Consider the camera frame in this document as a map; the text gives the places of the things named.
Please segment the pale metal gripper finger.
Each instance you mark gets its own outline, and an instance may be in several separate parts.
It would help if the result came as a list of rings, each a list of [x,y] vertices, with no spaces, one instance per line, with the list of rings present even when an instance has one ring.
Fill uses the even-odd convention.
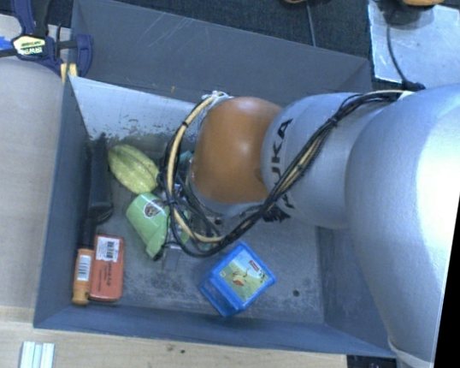
[[[163,253],[162,270],[171,272],[177,270],[181,254],[182,250],[179,245],[167,245]]]

